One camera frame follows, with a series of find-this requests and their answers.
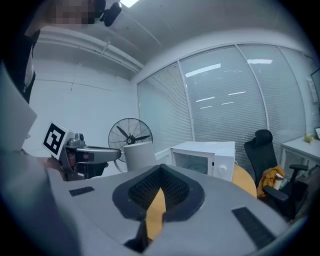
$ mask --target window blinds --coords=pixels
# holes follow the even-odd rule
[[[155,152],[192,141],[184,83],[178,63],[138,84],[140,119],[149,126]]]
[[[278,47],[239,45],[260,83],[266,103],[269,130],[278,163],[282,143],[306,132],[305,111],[295,76]]]
[[[196,141],[235,141],[235,159],[254,175],[244,143],[267,128],[259,87],[236,47],[219,48],[180,62],[187,84]]]
[[[306,133],[314,134],[314,129],[320,127],[319,104],[313,102],[307,78],[311,79],[310,75],[317,68],[313,60],[301,52],[283,47],[280,49],[289,62],[301,91],[305,112]]]

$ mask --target orange cloth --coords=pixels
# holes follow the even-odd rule
[[[256,189],[257,198],[264,198],[266,196],[265,192],[263,191],[264,186],[274,187],[276,182],[276,174],[280,174],[282,177],[285,177],[285,171],[280,165],[269,168],[263,172],[262,178],[259,181],[259,185]]]

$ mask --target microwave oven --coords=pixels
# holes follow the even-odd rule
[[[155,154],[157,164],[186,168],[231,182],[234,174],[234,141],[187,141]]]

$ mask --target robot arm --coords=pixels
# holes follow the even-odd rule
[[[92,178],[95,174],[90,173],[91,167],[104,168],[103,163],[121,157],[119,149],[87,146],[82,133],[74,133],[55,121],[50,123],[42,147],[58,160],[67,181]]]

